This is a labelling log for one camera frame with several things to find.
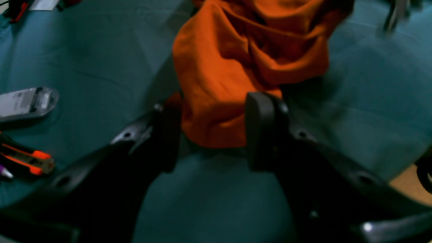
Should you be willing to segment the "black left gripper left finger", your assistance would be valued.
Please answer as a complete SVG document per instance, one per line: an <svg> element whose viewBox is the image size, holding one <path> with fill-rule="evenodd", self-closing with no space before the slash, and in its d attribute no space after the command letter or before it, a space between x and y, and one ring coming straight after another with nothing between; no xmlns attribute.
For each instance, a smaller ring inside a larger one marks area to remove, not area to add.
<svg viewBox="0 0 432 243"><path fill-rule="evenodd" d="M1 209L1 235L20 243L129 243L142 202L179 153L182 99L151 112L108 145Z"/></svg>

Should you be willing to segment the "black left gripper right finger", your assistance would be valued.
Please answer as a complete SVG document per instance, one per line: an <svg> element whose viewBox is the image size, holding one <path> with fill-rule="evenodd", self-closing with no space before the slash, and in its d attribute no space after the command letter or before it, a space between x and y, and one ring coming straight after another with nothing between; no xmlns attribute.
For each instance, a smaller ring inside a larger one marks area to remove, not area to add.
<svg viewBox="0 0 432 243"><path fill-rule="evenodd" d="M431 207L317 141L294 123L282 99L249 92L245 127L249 167L275 175L298 243L431 241Z"/></svg>

